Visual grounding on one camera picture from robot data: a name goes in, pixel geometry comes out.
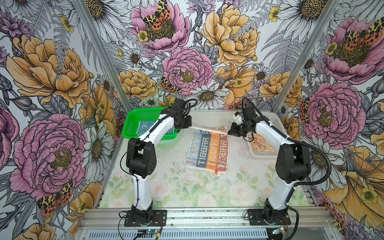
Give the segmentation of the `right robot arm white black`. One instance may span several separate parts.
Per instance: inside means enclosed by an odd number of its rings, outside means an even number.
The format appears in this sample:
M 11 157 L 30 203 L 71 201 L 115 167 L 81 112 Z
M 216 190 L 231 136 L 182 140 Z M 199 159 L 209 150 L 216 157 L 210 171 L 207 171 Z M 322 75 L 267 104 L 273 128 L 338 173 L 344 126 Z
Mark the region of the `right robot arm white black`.
M 249 133 L 259 134 L 278 151 L 275 164 L 278 177 L 275 179 L 273 192 L 266 199 L 263 210 L 248 210 L 250 224 L 290 224 L 289 201 L 297 184 L 311 172 L 309 147 L 295 143 L 264 115 L 257 114 L 254 107 L 236 112 L 228 131 L 231 136 L 243 138 Z

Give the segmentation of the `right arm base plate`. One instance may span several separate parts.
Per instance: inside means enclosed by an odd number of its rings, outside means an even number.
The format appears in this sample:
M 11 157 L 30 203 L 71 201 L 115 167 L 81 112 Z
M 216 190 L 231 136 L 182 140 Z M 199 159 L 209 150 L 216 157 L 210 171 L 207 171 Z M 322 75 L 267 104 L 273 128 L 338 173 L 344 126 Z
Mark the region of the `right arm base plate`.
M 291 220 L 287 210 L 249 209 L 245 219 L 251 226 L 289 226 Z

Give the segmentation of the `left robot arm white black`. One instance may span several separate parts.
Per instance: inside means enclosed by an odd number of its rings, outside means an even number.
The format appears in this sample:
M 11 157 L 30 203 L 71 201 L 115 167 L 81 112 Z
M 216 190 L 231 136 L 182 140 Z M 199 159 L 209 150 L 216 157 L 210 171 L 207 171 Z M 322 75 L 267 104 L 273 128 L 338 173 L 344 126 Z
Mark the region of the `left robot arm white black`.
M 128 211 L 125 226 L 149 226 L 158 223 L 163 226 L 160 220 L 165 219 L 166 210 L 153 212 L 153 200 L 151 197 L 150 175 L 157 166 L 156 147 L 167 131 L 173 129 L 179 132 L 192 126 L 190 109 L 196 106 L 196 99 L 176 99 L 171 107 L 161 110 L 156 121 L 142 135 L 130 138 L 126 151 L 126 167 L 128 174 L 135 181 L 134 203 Z

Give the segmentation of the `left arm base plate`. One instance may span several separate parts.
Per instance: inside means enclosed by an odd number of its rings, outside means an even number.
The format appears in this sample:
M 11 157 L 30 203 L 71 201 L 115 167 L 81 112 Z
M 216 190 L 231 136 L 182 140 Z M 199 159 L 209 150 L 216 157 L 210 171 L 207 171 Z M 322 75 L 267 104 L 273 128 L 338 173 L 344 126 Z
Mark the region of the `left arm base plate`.
M 128 211 L 125 227 L 164 227 L 167 222 L 167 210 Z

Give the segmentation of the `striped rabbit text towel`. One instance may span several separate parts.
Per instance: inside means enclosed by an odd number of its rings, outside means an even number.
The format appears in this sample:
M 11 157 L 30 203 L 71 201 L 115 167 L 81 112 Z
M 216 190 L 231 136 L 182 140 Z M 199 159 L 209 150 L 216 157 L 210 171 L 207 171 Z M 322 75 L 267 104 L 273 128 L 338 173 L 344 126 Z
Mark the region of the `striped rabbit text towel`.
M 224 175 L 228 170 L 229 137 L 226 126 L 191 127 L 193 132 L 186 167 Z

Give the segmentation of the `green plastic basket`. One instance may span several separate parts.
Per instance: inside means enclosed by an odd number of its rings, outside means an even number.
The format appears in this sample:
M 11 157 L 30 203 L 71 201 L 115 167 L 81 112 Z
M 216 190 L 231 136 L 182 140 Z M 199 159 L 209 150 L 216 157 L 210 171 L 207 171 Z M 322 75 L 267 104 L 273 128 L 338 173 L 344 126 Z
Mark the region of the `green plastic basket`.
M 139 127 L 140 121 L 157 121 L 161 111 L 164 110 L 165 107 L 162 108 L 143 108 L 143 109 L 135 109 L 130 111 L 127 114 L 126 121 L 123 126 L 122 135 L 125 139 L 136 138 L 138 139 L 141 136 L 137 135 L 137 130 Z

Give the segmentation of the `white plastic basket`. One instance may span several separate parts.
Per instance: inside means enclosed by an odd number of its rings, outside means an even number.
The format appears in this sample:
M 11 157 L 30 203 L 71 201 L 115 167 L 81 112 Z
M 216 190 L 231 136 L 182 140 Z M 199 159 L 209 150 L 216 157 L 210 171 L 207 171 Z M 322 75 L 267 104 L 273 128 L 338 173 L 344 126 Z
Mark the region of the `white plastic basket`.
M 277 114 L 271 112 L 262 112 L 262 114 L 269 119 L 270 123 L 287 135 L 287 131 Z M 247 142 L 247 145 L 252 159 L 259 160 L 278 156 L 278 150 L 264 135 L 254 133 L 254 137 L 252 138 L 252 134 L 248 133 L 246 140 L 251 141 Z

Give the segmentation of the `blue bunny pattern towel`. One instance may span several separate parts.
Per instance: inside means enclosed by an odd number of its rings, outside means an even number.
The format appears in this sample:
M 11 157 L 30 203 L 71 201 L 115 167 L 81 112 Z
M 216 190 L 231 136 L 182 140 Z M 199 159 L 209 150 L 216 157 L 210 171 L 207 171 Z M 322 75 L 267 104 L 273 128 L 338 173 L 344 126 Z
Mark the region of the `blue bunny pattern towel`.
M 155 123 L 156 123 L 156 121 L 140 121 L 138 130 L 137 130 L 137 135 L 138 135 L 138 136 L 143 135 L 143 134 L 144 134 L 146 131 L 148 131 L 148 130 L 149 130 Z

